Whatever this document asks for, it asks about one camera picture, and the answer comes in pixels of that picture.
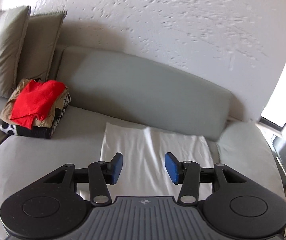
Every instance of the silver screw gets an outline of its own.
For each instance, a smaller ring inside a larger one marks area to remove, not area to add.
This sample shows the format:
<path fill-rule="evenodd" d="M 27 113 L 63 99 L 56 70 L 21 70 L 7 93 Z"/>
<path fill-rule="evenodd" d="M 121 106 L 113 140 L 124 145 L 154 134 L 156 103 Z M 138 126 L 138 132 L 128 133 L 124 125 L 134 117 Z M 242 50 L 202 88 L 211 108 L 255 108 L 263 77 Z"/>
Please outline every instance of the silver screw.
<path fill-rule="evenodd" d="M 190 195 L 186 195 L 186 196 L 181 197 L 181 201 L 183 203 L 190 204 L 190 203 L 194 203 L 196 201 L 196 198 Z"/>
<path fill-rule="evenodd" d="M 94 197 L 93 200 L 95 203 L 103 204 L 103 203 L 106 203 L 108 201 L 108 197 L 104 196 L 104 195 L 99 195 L 99 196 Z"/>

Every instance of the sofa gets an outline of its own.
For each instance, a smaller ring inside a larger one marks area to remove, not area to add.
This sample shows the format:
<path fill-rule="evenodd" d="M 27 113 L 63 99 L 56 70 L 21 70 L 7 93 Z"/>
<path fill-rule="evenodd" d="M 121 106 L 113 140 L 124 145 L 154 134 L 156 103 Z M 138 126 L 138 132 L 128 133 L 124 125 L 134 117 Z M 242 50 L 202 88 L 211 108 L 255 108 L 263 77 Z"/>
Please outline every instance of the sofa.
<path fill-rule="evenodd" d="M 0 131 L 0 205 L 65 163 L 85 168 L 99 161 L 107 122 L 203 135 L 215 163 L 225 163 L 285 199 L 271 150 L 255 123 L 228 122 L 230 91 L 140 57 L 66 45 L 56 46 L 48 79 L 69 87 L 71 105 L 52 139 Z M 0 97 L 0 111 L 6 101 Z M 0 221 L 0 239 L 6 237 Z"/>

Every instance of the white textured wall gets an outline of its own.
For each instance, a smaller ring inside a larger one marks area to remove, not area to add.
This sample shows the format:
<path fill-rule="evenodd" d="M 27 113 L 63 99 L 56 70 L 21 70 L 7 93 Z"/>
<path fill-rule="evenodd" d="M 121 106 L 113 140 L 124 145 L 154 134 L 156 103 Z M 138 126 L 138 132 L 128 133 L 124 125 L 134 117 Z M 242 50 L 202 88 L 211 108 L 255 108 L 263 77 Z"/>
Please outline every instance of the white textured wall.
<path fill-rule="evenodd" d="M 286 0 L 3 0 L 0 8 L 28 4 L 68 11 L 60 43 L 145 57 L 229 89 L 238 118 L 259 118 L 286 61 Z"/>

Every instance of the white cloth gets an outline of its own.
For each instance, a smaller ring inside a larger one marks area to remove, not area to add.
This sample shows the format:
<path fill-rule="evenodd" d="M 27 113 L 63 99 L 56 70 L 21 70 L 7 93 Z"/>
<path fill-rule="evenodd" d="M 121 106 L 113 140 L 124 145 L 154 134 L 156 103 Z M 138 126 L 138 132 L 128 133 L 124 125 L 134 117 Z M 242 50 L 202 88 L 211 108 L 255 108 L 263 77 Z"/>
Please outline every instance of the white cloth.
<path fill-rule="evenodd" d="M 203 136 L 161 132 L 147 127 L 125 128 L 106 124 L 101 160 L 109 162 L 115 153 L 123 154 L 123 169 L 116 185 L 108 185 L 112 200 L 116 196 L 173 195 L 177 200 L 182 185 L 174 185 L 165 169 L 164 158 L 171 152 L 181 162 L 191 160 L 201 167 L 214 166 Z M 201 183 L 199 200 L 212 193 L 210 183 Z"/>

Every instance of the patterned fabric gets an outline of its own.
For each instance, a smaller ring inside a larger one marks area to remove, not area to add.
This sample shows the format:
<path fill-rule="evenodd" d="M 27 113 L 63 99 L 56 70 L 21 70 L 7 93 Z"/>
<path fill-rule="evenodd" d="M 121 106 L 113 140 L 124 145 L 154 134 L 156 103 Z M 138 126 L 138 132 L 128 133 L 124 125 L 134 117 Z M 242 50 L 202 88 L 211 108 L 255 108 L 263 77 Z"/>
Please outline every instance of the patterned fabric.
<path fill-rule="evenodd" d="M 0 125 L 0 130 L 9 135 L 21 135 L 21 136 L 27 136 L 27 137 L 51 139 L 56 127 L 58 126 L 61 118 L 63 117 L 65 113 L 66 108 L 71 102 L 71 96 L 69 93 L 66 94 L 65 98 L 63 99 L 63 102 L 64 102 L 64 106 L 62 110 L 59 108 L 56 108 L 54 120 L 50 128 L 34 126 L 32 130 L 29 130 L 20 125 L 8 124 L 2 121 Z"/>

